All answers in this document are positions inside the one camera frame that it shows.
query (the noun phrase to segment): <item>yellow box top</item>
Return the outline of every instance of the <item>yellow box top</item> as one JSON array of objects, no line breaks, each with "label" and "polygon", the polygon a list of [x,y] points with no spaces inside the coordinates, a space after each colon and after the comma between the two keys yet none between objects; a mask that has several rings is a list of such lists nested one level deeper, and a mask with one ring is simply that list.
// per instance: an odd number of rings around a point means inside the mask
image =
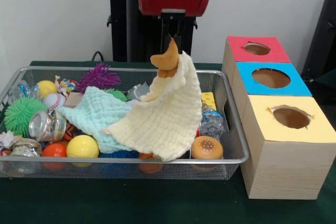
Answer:
[{"label": "yellow box top", "polygon": [[336,132],[312,97],[249,95],[268,141],[336,143]]}]

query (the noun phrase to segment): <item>wooden box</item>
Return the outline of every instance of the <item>wooden box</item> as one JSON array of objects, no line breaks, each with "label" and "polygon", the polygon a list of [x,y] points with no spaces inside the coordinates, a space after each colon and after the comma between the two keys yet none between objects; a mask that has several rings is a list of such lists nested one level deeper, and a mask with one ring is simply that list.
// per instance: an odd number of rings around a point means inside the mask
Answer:
[{"label": "wooden box", "polygon": [[241,119],[248,94],[311,96],[291,63],[237,62],[236,66],[231,89]]},{"label": "wooden box", "polygon": [[317,198],[336,155],[336,133],[314,98],[249,95],[243,128],[249,198]]},{"label": "wooden box", "polygon": [[235,37],[226,39],[222,72],[226,73],[230,85],[236,62],[279,62],[290,63],[285,50],[275,37]]}]

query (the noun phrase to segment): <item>green table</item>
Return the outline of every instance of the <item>green table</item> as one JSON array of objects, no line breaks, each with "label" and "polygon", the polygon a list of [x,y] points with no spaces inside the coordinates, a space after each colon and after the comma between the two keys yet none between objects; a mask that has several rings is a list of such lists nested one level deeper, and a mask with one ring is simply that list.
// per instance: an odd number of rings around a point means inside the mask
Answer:
[{"label": "green table", "polygon": [[[31,63],[78,67],[95,64]],[[240,169],[229,181],[13,178],[0,179],[0,185],[1,223],[336,223],[335,164],[315,201],[249,200]]]}]

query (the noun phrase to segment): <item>black cable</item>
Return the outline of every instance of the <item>black cable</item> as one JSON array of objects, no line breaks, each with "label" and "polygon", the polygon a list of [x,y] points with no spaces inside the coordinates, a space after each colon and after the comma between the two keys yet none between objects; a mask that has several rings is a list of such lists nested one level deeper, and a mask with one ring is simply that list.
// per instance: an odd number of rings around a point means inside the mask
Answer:
[{"label": "black cable", "polygon": [[104,57],[103,57],[103,55],[101,54],[101,52],[100,52],[100,51],[97,51],[97,52],[95,52],[95,53],[93,54],[91,61],[94,61],[94,60],[95,60],[95,58],[96,58],[96,55],[99,55],[99,56],[100,56],[100,59],[101,59],[101,61],[104,61]]}]

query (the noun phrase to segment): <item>metal basket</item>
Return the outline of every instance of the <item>metal basket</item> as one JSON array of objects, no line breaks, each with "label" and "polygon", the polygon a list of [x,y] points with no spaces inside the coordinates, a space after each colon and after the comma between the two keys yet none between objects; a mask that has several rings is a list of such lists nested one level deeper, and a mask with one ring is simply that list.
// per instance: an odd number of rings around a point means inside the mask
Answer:
[{"label": "metal basket", "polygon": [[[8,92],[19,80],[30,86],[42,80],[61,78],[79,80],[90,68],[27,67],[19,69],[0,94],[0,132],[6,131],[4,112],[8,106]],[[113,69],[122,84],[119,90],[129,90],[138,83],[152,83],[155,69]],[[26,178],[155,178],[155,179],[222,179],[231,178],[239,164],[249,158],[244,131],[238,116],[228,79],[220,71],[198,70],[202,92],[213,92],[216,107],[226,116],[227,131],[220,141],[224,148],[223,159],[176,159],[162,163],[151,159],[131,158],[60,158],[1,156],[0,177]],[[144,173],[139,165],[160,164],[154,174]]]}]

